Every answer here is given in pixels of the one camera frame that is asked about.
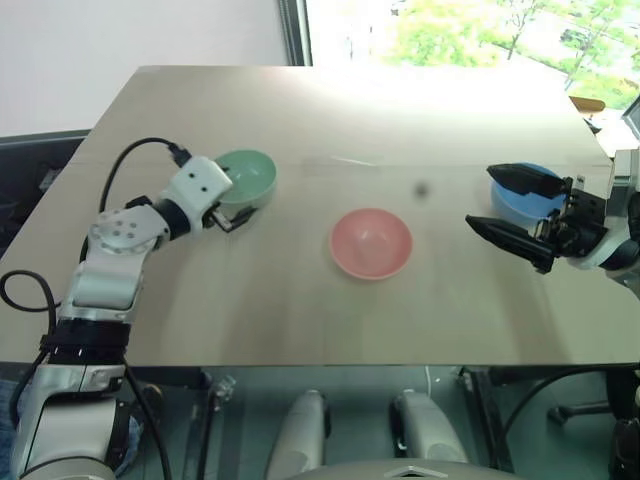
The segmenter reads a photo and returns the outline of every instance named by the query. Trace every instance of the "cable connector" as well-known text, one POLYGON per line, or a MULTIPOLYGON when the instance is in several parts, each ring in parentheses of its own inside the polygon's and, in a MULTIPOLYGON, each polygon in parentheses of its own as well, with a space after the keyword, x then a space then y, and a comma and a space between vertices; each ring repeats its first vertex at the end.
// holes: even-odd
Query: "cable connector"
POLYGON ((171 152, 173 161, 176 162, 176 165, 180 168, 182 168, 191 158, 191 152, 177 143, 171 143, 170 145, 167 145, 167 148, 171 152))

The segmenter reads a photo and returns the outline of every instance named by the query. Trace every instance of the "white wall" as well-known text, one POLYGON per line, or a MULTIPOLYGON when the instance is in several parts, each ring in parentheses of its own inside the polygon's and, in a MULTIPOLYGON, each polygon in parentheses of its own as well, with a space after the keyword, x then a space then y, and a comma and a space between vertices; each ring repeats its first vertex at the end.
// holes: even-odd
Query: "white wall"
POLYGON ((277 0, 0 0, 0 137, 91 128, 159 64, 285 65, 277 0))

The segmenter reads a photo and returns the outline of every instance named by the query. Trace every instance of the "blue bowl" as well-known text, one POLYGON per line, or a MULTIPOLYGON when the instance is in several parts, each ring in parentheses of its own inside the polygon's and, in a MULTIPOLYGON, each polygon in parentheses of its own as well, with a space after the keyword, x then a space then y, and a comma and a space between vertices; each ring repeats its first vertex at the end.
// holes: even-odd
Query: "blue bowl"
MULTIPOLYGON (((521 163, 520 165, 526 165, 547 175, 558 177, 551 170, 540 165, 532 163, 521 163)), ((495 212, 502 219, 522 228, 533 227, 538 221, 548 217, 553 210, 562 208, 565 197, 564 194, 555 198, 545 198, 535 193, 520 195, 498 185, 495 180, 491 185, 491 202, 495 212)))

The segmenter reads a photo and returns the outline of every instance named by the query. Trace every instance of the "pink bowl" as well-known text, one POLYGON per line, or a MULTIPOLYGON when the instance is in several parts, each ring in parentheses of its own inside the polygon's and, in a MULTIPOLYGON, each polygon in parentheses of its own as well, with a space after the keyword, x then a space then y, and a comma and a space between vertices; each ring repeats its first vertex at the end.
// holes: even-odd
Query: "pink bowl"
POLYGON ((331 256, 345 272, 365 280, 398 273, 409 260, 413 239, 405 223, 379 208, 347 213, 329 238, 331 256))

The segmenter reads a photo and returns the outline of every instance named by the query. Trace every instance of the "window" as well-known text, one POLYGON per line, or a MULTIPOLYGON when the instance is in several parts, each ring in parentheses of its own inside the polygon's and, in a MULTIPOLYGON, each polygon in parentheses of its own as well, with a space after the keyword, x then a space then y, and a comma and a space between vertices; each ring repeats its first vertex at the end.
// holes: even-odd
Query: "window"
POLYGON ((603 100, 594 123, 625 130, 640 93, 640 0, 307 0, 307 12, 314 65, 509 63, 603 100))

